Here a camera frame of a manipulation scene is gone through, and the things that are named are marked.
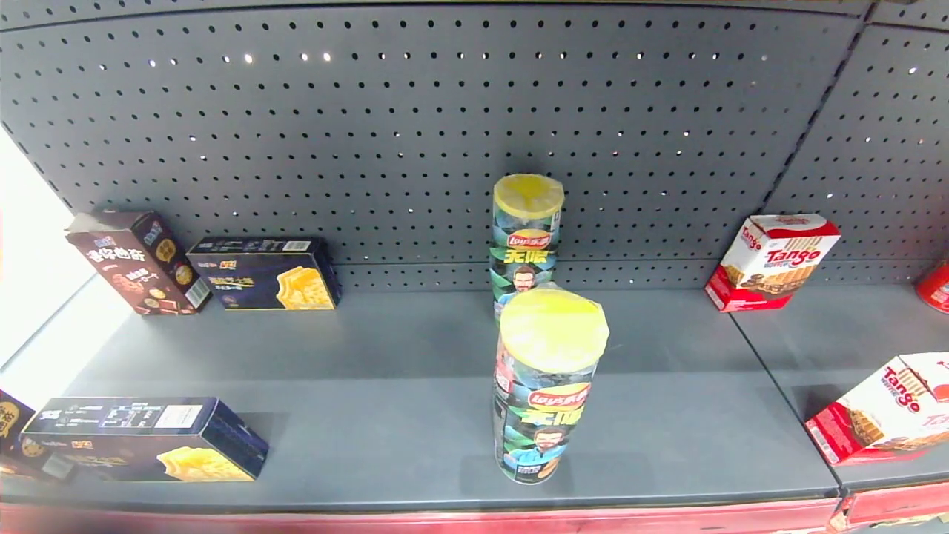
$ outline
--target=red cylindrical container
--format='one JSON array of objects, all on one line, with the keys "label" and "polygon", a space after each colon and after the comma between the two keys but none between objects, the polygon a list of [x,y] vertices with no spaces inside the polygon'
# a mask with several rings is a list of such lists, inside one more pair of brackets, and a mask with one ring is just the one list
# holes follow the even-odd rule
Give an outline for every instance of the red cylindrical container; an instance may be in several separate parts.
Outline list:
[{"label": "red cylindrical container", "polygon": [[932,273],[916,284],[916,293],[923,302],[949,314],[949,261],[944,259]]}]

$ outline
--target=yellow plastic lid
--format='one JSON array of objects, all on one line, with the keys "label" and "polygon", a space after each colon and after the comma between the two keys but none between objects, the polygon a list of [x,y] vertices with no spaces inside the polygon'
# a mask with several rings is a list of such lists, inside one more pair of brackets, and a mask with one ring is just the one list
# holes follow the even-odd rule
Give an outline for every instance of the yellow plastic lid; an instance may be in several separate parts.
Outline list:
[{"label": "yellow plastic lid", "polygon": [[603,308],[569,291],[536,288],[501,313],[508,353],[541,372],[577,372],[600,359],[609,338]]},{"label": "yellow plastic lid", "polygon": [[494,201],[519,219],[544,219],[564,205],[564,185],[539,174],[510,174],[494,185]]}]

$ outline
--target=store shelf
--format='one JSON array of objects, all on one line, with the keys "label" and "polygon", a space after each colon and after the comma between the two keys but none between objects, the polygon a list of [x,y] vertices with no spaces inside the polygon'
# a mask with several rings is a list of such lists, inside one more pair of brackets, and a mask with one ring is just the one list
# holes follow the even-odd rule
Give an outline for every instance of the store shelf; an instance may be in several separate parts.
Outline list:
[{"label": "store shelf", "polygon": [[487,293],[350,294],[335,313],[225,312],[213,303],[195,317],[138,317],[117,315],[121,304],[95,280],[20,357],[52,366],[94,351],[69,394],[219,395],[270,440],[268,463],[252,484],[5,481],[4,499],[263,512],[834,494],[780,392],[701,291],[585,295],[604,305],[612,329],[593,393],[557,474],[520,486],[492,454],[496,328]]},{"label": "store shelf", "polygon": [[[784,310],[734,317],[802,420],[897,354],[949,350],[949,315],[907,285],[804,288]],[[849,490],[949,480],[949,447],[834,472]]]}]

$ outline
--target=pegboard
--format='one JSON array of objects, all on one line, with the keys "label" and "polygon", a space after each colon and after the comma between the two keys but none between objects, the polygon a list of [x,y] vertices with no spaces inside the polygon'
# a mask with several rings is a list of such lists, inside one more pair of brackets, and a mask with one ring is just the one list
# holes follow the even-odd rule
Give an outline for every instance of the pegboard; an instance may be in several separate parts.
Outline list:
[{"label": "pegboard", "polygon": [[871,26],[772,195],[843,238],[829,256],[936,258],[949,250],[949,35]]},{"label": "pegboard", "polygon": [[[918,279],[933,267],[928,259],[824,261],[808,285],[899,284]],[[562,261],[557,285],[574,291],[603,289],[699,289],[716,259]],[[488,291],[484,262],[341,265],[336,269],[345,291]]]},{"label": "pegboard", "polygon": [[[283,0],[286,6],[321,6],[345,4],[398,4],[391,0]],[[435,0],[416,0],[419,3],[438,3]],[[667,0],[669,4],[691,4],[703,6],[733,7],[733,0]],[[127,17],[173,11],[221,10],[259,7],[260,0],[4,0],[0,9],[0,30],[30,28],[34,26],[63,24],[95,20],[106,17]],[[867,0],[743,0],[742,8],[771,10],[820,11],[859,15],[866,9]]]},{"label": "pegboard", "polygon": [[880,3],[871,18],[874,23],[920,28],[949,29],[949,2],[917,0],[912,4]]},{"label": "pegboard", "polygon": [[74,210],[185,241],[326,236],[481,261],[510,172],[568,191],[561,259],[720,257],[859,21],[781,10],[221,10],[0,34],[4,127]]}]

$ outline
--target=lay's chips canister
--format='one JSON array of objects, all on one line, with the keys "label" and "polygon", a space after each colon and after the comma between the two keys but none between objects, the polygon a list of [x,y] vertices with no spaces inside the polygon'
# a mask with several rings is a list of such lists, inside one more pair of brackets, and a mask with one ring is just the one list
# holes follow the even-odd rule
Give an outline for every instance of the lay's chips canister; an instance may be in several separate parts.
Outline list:
[{"label": "lay's chips canister", "polygon": [[549,250],[560,241],[564,186],[539,174],[511,174],[494,185],[494,246]]},{"label": "lay's chips canister", "polygon": [[584,412],[609,327],[599,304],[555,288],[512,298],[500,327],[494,451],[509,478],[539,484],[557,469]]},{"label": "lay's chips canister", "polygon": [[494,319],[520,292],[550,281],[560,242],[564,186],[536,174],[512,174],[494,185],[491,279]]}]

